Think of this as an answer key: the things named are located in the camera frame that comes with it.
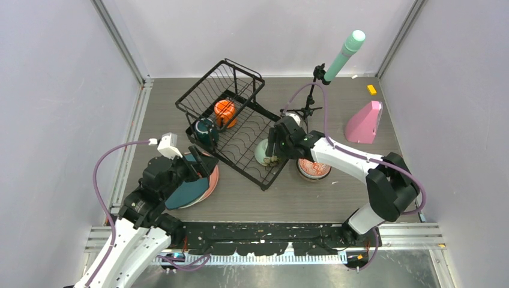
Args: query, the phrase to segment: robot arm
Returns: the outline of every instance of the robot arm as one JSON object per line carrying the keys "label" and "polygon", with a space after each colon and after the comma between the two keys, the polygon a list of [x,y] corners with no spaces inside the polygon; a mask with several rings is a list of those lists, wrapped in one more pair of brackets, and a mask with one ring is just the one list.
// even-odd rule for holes
{"label": "robot arm", "polygon": [[[349,152],[377,159],[408,171],[403,158],[395,153],[369,154],[333,141]],[[401,213],[419,194],[417,186],[405,175],[384,165],[362,160],[331,146],[323,133],[311,131],[307,134],[290,116],[274,124],[269,133],[267,155],[279,158],[299,159],[324,163],[356,177],[366,184],[369,203],[356,210],[343,223],[350,233],[348,238],[357,239],[371,228],[384,221],[396,221]]]}
{"label": "robot arm", "polygon": [[[139,186],[124,199],[115,222],[115,243],[106,260],[112,235],[74,287],[130,287],[161,250],[170,246],[172,240],[179,242],[184,237],[182,222],[163,214],[164,203],[183,182],[208,177],[218,160],[194,146],[189,150],[196,161],[186,160],[175,147],[176,135],[172,133],[159,141],[151,139],[150,144],[158,145],[163,156],[149,161]],[[98,266],[100,270],[87,285]]]}

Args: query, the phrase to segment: dark teal cup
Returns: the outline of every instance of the dark teal cup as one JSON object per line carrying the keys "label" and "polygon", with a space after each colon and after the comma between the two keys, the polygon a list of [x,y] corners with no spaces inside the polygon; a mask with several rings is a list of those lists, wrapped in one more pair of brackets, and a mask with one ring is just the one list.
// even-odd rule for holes
{"label": "dark teal cup", "polygon": [[208,118],[201,118],[196,121],[194,130],[198,140],[207,146],[213,145],[213,143],[211,143],[211,138],[215,143],[217,143],[219,140],[219,132],[217,131],[212,120]]}

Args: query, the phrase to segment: gray tabletop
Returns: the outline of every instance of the gray tabletop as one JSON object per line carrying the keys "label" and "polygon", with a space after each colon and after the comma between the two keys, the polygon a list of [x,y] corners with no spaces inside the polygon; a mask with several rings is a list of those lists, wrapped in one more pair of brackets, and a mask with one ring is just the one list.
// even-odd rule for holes
{"label": "gray tabletop", "polygon": [[[185,114],[175,107],[179,99],[197,79],[157,79],[150,94],[139,139],[160,137],[164,133],[178,134],[177,147],[187,151],[191,145],[185,129],[188,127]],[[257,101],[273,113],[279,114],[288,98],[301,86],[311,82],[310,78],[267,78],[265,87],[257,95]],[[373,85],[378,94],[371,96],[367,85]],[[291,107],[305,104],[308,89],[294,101]],[[373,144],[357,144],[346,141],[343,131],[348,120],[371,100],[384,101],[378,79],[358,77],[338,78],[327,86],[329,94],[328,126],[331,137],[353,148],[373,154],[386,155],[399,152],[387,109],[384,109],[378,133]],[[315,90],[315,106],[323,99],[319,89]],[[310,129],[323,131],[324,113],[317,110],[310,119]],[[157,156],[153,147],[136,148],[129,173],[126,191],[137,186],[148,160]],[[186,209],[170,211],[170,214],[185,221],[323,221],[342,222],[357,208],[368,201],[366,186],[359,180],[333,169],[321,182],[311,183],[298,174],[293,160],[288,162],[273,185],[262,191],[256,184],[244,178],[224,163],[219,164],[220,178],[216,189],[205,201]],[[416,222],[416,216],[401,217],[402,222]]]}

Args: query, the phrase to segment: yellow block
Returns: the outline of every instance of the yellow block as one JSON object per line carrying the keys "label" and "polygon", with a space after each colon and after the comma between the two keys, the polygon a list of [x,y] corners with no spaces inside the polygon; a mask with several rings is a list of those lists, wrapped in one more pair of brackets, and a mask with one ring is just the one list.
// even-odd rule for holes
{"label": "yellow block", "polygon": [[367,85],[367,90],[369,91],[369,94],[371,94],[371,96],[376,95],[376,89],[375,87],[373,87],[373,85]]}

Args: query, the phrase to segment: wire dish rack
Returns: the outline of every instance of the wire dish rack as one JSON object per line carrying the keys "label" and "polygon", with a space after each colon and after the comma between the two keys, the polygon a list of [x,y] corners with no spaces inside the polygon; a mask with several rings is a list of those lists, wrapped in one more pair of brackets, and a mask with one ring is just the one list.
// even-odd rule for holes
{"label": "wire dish rack", "polygon": [[[266,190],[276,180],[288,160],[263,166],[255,159],[258,144],[267,139],[269,129],[280,119],[256,102],[256,94],[265,85],[262,76],[243,65],[225,59],[217,63],[175,103],[185,112],[189,140]],[[214,106],[229,100],[235,106],[233,115],[218,118]],[[208,141],[198,136],[195,124],[209,119]]]}

